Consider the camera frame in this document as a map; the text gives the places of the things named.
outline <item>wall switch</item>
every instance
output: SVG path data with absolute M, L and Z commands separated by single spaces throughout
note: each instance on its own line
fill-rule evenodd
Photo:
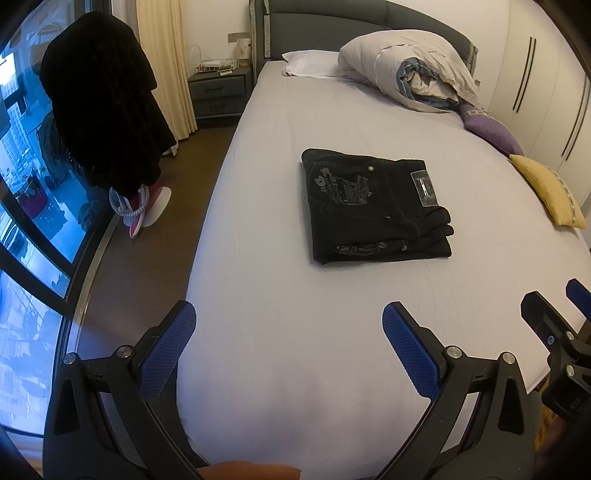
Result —
M 250 38 L 250 32 L 238 32 L 228 34 L 228 43 L 236 43 L 239 38 Z

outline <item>yellow pillow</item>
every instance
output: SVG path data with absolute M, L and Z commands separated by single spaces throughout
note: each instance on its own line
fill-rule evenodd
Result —
M 521 155 L 509 155 L 509 160 L 544 202 L 556 225 L 587 228 L 573 193 L 555 171 Z

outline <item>wardrobe door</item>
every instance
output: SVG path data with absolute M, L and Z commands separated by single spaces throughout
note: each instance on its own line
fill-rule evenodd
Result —
M 546 13 L 534 4 L 534 39 L 530 66 L 517 97 L 508 128 L 525 155 L 530 153 L 546 118 L 558 77 L 562 35 Z
M 506 126 L 511 124 L 534 48 L 534 7 L 532 0 L 511 0 L 509 35 L 505 57 L 488 112 Z
M 591 105 L 586 98 L 581 129 L 576 133 L 572 149 L 566 155 L 558 174 L 582 205 L 591 190 Z
M 581 128 L 589 88 L 587 77 L 566 40 L 560 47 L 560 68 L 554 95 L 530 158 L 558 171 Z

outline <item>folded black jeans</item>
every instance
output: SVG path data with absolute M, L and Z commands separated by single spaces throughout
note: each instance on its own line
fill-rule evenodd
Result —
M 449 257 L 449 212 L 423 206 L 411 174 L 422 160 L 386 160 L 309 149 L 302 153 L 313 256 L 333 261 Z

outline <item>mattress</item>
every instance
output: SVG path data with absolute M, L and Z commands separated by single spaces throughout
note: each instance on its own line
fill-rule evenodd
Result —
M 284 65 L 265 65 L 207 211 L 187 291 L 197 329 L 179 363 L 178 411 L 211 463 L 363 478 L 385 466 L 428 405 L 382 331 L 386 304 L 401 301 L 468 355 L 514 353 L 531 390 L 548 373 L 547 351 L 520 302 L 538 290 L 580 329 L 564 288 L 575 277 L 591 286 L 591 257 L 581 233 L 555 226 L 507 159 L 455 113 L 410 111 L 340 79 L 283 77 Z M 423 159 L 452 217 L 451 258 L 314 262 L 306 148 Z

